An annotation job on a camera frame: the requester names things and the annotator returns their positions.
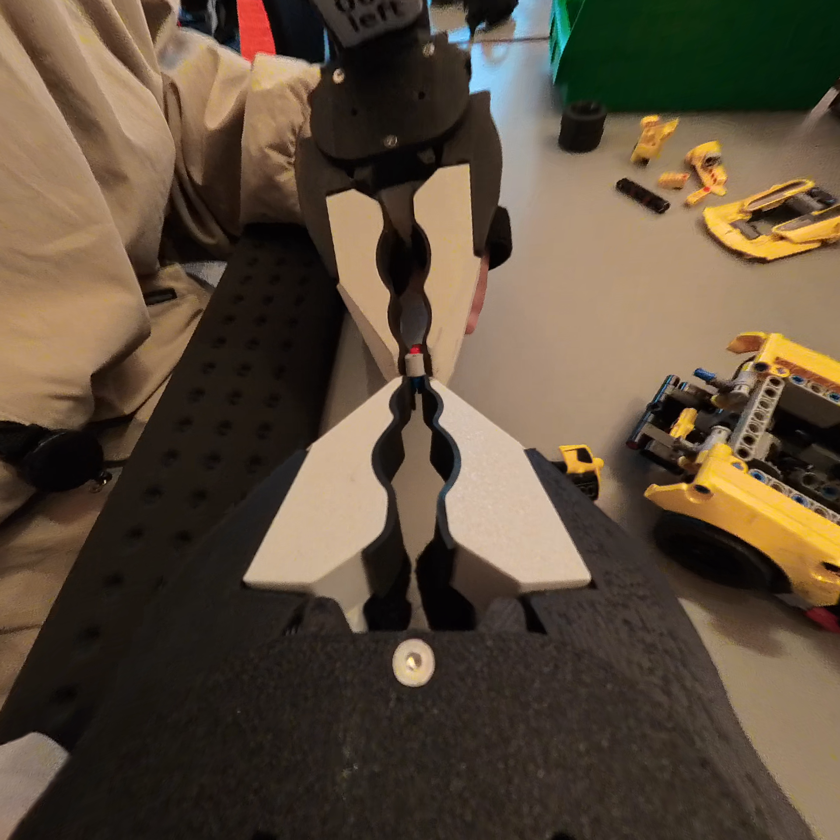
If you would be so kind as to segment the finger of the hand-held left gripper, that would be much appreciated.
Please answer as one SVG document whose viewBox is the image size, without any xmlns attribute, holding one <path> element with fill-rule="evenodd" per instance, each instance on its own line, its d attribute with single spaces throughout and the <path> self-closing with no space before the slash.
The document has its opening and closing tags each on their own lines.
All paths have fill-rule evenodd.
<svg viewBox="0 0 840 840">
<path fill-rule="evenodd" d="M 423 283 L 428 369 L 443 385 L 455 372 L 480 273 L 470 187 L 469 165 L 450 165 L 437 170 L 413 198 L 414 220 L 428 247 Z"/>
<path fill-rule="evenodd" d="M 327 198 L 339 294 L 386 381 L 401 377 L 403 352 L 392 326 L 392 290 L 377 259 L 385 230 L 380 204 L 356 190 Z"/>
</svg>

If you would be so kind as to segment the person's left forearm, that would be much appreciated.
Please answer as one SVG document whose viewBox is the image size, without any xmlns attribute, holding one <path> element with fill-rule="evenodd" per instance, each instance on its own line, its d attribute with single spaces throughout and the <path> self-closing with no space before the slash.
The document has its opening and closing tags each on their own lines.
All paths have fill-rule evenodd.
<svg viewBox="0 0 840 840">
<path fill-rule="evenodd" d="M 321 67 L 264 54 L 248 62 L 177 26 L 158 60 L 175 143 L 171 207 L 187 235 L 221 257 L 251 224 L 300 223 L 297 152 Z"/>
</svg>

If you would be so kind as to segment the yellow toy brick car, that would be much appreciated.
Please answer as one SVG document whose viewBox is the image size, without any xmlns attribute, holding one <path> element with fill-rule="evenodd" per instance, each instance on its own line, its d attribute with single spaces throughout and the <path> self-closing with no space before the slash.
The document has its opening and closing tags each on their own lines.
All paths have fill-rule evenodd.
<svg viewBox="0 0 840 840">
<path fill-rule="evenodd" d="M 838 361 L 779 332 L 728 345 L 732 376 L 667 376 L 626 446 L 674 481 L 644 496 L 654 540 L 700 578 L 839 630 Z"/>
</svg>

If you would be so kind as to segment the black perforated edge pad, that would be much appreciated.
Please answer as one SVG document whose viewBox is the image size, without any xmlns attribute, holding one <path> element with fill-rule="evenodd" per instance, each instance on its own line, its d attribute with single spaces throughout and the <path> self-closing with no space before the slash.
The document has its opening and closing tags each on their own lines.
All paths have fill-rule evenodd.
<svg viewBox="0 0 840 840">
<path fill-rule="evenodd" d="M 246 228 L 2 707 L 2 742 L 72 749 L 160 594 L 220 520 L 316 437 L 344 306 L 306 229 Z"/>
</svg>

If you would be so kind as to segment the small yellow brick assembly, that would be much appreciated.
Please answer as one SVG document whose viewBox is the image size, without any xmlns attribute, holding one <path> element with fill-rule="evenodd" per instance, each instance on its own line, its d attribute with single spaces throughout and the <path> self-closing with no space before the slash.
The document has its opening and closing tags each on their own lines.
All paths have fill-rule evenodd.
<svg viewBox="0 0 840 840">
<path fill-rule="evenodd" d="M 585 445 L 562 445 L 558 448 L 560 459 L 555 463 L 558 470 L 591 501 L 597 501 L 601 493 L 601 477 L 604 461 L 593 455 Z"/>
</svg>

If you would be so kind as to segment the black toy tire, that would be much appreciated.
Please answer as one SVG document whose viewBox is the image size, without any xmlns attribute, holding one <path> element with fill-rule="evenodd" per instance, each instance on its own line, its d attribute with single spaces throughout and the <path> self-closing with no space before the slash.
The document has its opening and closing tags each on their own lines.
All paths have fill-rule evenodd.
<svg viewBox="0 0 840 840">
<path fill-rule="evenodd" d="M 564 152 L 584 154 L 602 141 L 607 110 L 596 100 L 572 101 L 563 107 L 558 145 Z"/>
</svg>

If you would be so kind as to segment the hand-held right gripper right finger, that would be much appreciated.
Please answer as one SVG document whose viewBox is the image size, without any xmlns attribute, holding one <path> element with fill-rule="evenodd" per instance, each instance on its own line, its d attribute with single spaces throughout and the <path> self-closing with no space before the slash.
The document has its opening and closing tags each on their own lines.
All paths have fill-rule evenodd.
<svg viewBox="0 0 840 840">
<path fill-rule="evenodd" d="M 436 380 L 420 396 L 443 481 L 420 555 L 430 629 L 470 631 L 499 600 L 589 586 L 592 573 L 519 441 Z"/>
</svg>

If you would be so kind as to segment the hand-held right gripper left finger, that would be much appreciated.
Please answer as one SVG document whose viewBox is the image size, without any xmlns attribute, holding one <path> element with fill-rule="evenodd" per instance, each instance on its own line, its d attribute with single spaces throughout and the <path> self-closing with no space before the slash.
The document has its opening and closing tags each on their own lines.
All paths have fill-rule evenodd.
<svg viewBox="0 0 840 840">
<path fill-rule="evenodd" d="M 310 446 L 246 586 L 331 599 L 356 631 L 407 628 L 411 564 L 392 483 L 412 412 L 412 382 L 397 377 Z"/>
</svg>

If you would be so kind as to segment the person's left hand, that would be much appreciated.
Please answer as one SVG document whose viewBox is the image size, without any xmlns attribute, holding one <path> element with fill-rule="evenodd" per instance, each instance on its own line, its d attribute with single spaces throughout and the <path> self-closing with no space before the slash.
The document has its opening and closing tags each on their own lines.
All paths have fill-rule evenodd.
<svg viewBox="0 0 840 840">
<path fill-rule="evenodd" d="M 490 258 L 484 254 L 479 262 L 474 297 L 471 302 L 469 315 L 465 324 L 465 335 L 471 335 L 476 330 L 480 314 L 487 296 L 487 281 L 490 269 Z"/>
</svg>

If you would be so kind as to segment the green plastic bin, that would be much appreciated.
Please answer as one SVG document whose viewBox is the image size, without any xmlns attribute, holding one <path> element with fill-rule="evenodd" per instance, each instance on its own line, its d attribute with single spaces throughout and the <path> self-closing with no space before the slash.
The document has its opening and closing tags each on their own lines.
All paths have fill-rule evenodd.
<svg viewBox="0 0 840 840">
<path fill-rule="evenodd" d="M 838 78 L 838 1 L 555 1 L 553 84 L 610 112 L 803 111 Z"/>
</svg>

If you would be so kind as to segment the black brick beam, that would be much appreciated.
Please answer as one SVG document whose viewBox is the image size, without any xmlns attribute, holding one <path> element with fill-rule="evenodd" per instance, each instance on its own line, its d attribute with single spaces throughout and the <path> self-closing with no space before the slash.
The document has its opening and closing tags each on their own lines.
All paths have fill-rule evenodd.
<svg viewBox="0 0 840 840">
<path fill-rule="evenodd" d="M 630 178 L 618 179 L 615 183 L 615 189 L 635 204 L 654 214 L 662 215 L 670 209 L 668 200 Z"/>
</svg>

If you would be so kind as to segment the yellow brick body panel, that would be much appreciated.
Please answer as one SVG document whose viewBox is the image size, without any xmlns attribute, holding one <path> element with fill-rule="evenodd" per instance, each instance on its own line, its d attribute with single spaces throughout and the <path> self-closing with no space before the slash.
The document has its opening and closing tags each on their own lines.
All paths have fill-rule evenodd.
<svg viewBox="0 0 840 840">
<path fill-rule="evenodd" d="M 800 178 L 740 201 L 703 210 L 708 234 L 745 259 L 771 262 L 802 255 L 839 240 L 839 199 Z"/>
</svg>

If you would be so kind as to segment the person's beige jacket torso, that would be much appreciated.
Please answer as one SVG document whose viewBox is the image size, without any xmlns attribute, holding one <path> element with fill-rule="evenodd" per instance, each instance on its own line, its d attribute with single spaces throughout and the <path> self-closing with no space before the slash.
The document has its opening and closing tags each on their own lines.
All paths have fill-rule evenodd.
<svg viewBox="0 0 840 840">
<path fill-rule="evenodd" d="M 207 299 L 167 252 L 170 225 L 205 250 L 172 210 L 158 60 L 185 6 L 2 2 L 2 706 L 99 515 L 81 489 L 130 452 L 102 435 Z"/>
</svg>

